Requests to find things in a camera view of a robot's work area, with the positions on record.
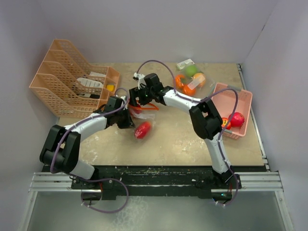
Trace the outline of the zip bag of red apples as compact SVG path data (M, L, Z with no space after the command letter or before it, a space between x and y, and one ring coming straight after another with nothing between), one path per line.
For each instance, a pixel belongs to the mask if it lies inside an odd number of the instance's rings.
M129 104L128 108L129 108L130 114L134 118L143 119L143 120L154 120L156 111L159 110L159 108L152 103L148 103L146 105L137 104L137 106L133 106Z

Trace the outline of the red fake apple three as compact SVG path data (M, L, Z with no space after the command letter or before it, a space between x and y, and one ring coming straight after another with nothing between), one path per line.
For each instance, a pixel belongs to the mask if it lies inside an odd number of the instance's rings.
M134 132L134 137L136 139L143 139L150 132L152 124L149 121L142 122Z

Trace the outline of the zip bag of mixed fruit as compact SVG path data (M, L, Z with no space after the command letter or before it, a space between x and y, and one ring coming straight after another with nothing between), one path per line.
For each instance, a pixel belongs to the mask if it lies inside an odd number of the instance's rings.
M175 75L176 90L187 96L204 98L213 92L215 85L210 74L196 64L186 65Z

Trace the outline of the red fake apple two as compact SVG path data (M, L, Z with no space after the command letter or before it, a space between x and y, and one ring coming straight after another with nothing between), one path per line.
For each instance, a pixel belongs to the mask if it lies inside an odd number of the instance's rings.
M231 129L231 122L229 122L229 119L226 118L226 117L223 117L222 118L222 128L225 128L225 129Z

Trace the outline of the pink perforated plastic basket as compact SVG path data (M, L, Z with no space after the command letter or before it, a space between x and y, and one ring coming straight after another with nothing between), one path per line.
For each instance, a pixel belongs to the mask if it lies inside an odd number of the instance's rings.
M247 90L239 89L224 83L217 83L214 93L222 91L212 97L223 123L226 124L229 116L234 112L234 118L228 124L223 136L237 140L246 134L250 116L253 94Z

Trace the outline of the red fake apple one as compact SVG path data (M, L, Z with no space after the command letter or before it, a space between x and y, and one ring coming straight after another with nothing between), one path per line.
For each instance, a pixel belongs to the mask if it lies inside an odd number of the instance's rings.
M233 115L229 115L229 120L232 128L240 128L245 122L245 117L243 114L235 112Z

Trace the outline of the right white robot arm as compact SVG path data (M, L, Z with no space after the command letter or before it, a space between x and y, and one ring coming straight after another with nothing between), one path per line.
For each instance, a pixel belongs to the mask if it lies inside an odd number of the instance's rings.
M194 132L207 145L215 174L215 185L226 188L231 183L231 177L238 183L231 163L224 154L225 148L221 140L223 120L211 99L200 100L178 93L173 87L164 87L155 73L146 76L135 73L133 79L138 82L138 86L129 90L130 105L146 105L155 101L189 114Z

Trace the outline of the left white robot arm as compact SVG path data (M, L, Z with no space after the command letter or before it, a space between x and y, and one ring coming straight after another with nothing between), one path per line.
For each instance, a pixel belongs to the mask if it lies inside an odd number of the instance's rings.
M50 172L63 172L79 178L89 189L97 187L99 177L95 167L79 159L80 144L89 136L116 124L119 129L134 128L128 109L128 96L111 96L107 104L90 116L67 126L54 125L39 156L40 162L50 166Z

